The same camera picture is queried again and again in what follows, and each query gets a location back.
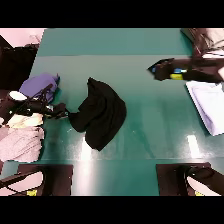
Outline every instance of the black garment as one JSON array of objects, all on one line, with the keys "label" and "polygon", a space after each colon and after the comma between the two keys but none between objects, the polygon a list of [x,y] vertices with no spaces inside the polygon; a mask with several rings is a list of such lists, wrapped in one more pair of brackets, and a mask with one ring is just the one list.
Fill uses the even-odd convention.
[{"label": "black garment", "polygon": [[78,132],[86,130],[87,144],[101,151],[115,136],[126,117],[126,106],[107,84],[88,80],[88,97],[78,113],[69,113],[69,120]]},{"label": "black garment", "polygon": [[0,49],[0,89],[19,90],[29,78],[36,57],[35,47]]}]

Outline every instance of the green table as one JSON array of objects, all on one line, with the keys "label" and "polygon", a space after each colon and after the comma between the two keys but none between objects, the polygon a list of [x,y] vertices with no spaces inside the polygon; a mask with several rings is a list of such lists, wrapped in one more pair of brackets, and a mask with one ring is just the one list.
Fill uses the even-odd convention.
[{"label": "green table", "polygon": [[[159,59],[183,58],[190,52],[179,29],[45,31],[31,76],[61,76],[54,103],[77,111],[87,96],[87,79],[93,77],[108,83],[126,102],[127,118],[101,152],[90,149],[85,134],[72,129],[67,119],[47,120],[37,163],[73,164],[72,195],[158,195],[157,163],[208,161],[224,173],[224,136],[208,134],[185,82],[159,82],[146,71]],[[196,138],[197,147],[189,136]],[[17,166],[5,163],[2,177]]]}]

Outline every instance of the yellow label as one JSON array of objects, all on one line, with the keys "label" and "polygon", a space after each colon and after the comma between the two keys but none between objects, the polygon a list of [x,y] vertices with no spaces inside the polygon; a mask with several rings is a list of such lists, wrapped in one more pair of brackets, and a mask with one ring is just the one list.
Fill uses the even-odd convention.
[{"label": "yellow label", "polygon": [[195,191],[195,196],[204,196],[202,193]]},{"label": "yellow label", "polygon": [[183,80],[182,74],[171,74],[170,78],[175,80]]},{"label": "yellow label", "polygon": [[37,190],[27,191],[27,195],[29,195],[29,196],[37,196]]}]

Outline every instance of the folded black fabric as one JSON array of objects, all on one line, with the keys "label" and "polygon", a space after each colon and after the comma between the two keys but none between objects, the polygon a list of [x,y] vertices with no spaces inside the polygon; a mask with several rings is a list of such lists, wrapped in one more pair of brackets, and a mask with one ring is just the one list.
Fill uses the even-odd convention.
[{"label": "folded black fabric", "polygon": [[86,130],[87,144],[101,151],[115,136],[126,117],[126,106],[107,84],[88,80],[88,97],[79,106],[78,113],[69,113],[72,127]]}]

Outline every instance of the black bag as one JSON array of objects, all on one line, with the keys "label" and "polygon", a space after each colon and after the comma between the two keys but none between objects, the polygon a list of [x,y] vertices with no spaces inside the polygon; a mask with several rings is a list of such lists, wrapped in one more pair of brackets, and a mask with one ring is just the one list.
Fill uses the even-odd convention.
[{"label": "black bag", "polygon": [[29,78],[37,48],[0,48],[0,89],[19,90]]}]

